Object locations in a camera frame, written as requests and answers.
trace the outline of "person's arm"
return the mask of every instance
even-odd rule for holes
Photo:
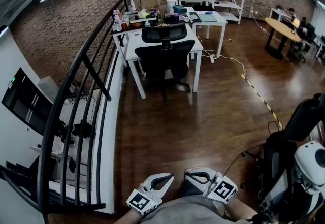
[[[115,224],[138,224],[142,220],[143,216],[137,213],[135,210],[130,210],[126,215],[120,218]]]
[[[237,198],[232,198],[227,204],[225,204],[230,218],[234,221],[241,219],[251,219],[257,214],[251,207],[248,207],[245,203],[241,202]]]

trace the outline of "round wooden table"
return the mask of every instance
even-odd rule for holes
[[[283,50],[286,40],[289,38],[290,40],[292,40],[294,42],[300,42],[301,39],[297,35],[297,33],[293,33],[293,30],[290,29],[288,26],[286,26],[284,23],[281,23],[281,22],[279,22],[275,19],[272,19],[272,18],[265,18],[265,22],[272,28],[271,32],[270,32],[269,39],[265,46],[265,50],[273,58],[283,59],[281,52]],[[270,46],[274,31],[278,31],[279,33],[281,33],[283,35],[278,49],[275,49]]]

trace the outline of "gray shirt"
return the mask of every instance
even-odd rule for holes
[[[162,204],[141,221],[143,224],[234,224],[217,213],[221,203],[214,205],[202,195],[179,198]]]

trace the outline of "black table base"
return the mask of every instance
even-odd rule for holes
[[[287,40],[287,37],[286,37],[286,36],[283,36],[283,37],[282,37],[282,40],[281,40],[281,43],[280,43],[278,49],[273,48],[273,47],[270,46],[270,43],[271,43],[271,40],[272,40],[272,37],[273,37],[274,31],[275,31],[275,29],[272,28],[272,29],[271,29],[271,32],[270,32],[270,36],[269,36],[269,38],[268,38],[268,41],[267,41],[267,43],[266,43],[264,49],[265,49],[266,52],[267,52],[270,56],[272,56],[273,58],[278,59],[278,60],[281,60],[281,59],[283,59],[283,56],[282,56],[281,52],[282,52],[282,50],[283,50],[283,47],[284,47],[285,42],[286,42],[286,40]]]

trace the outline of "oval wooden tabletop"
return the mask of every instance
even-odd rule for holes
[[[272,18],[265,18],[265,22],[272,27],[273,29],[275,29],[276,31],[278,31],[279,33],[281,33],[282,35],[288,37],[290,40],[293,40],[295,42],[300,42],[300,37],[297,34],[294,34],[292,32],[292,29],[290,29],[288,26],[286,26],[284,23],[281,23],[275,19]]]

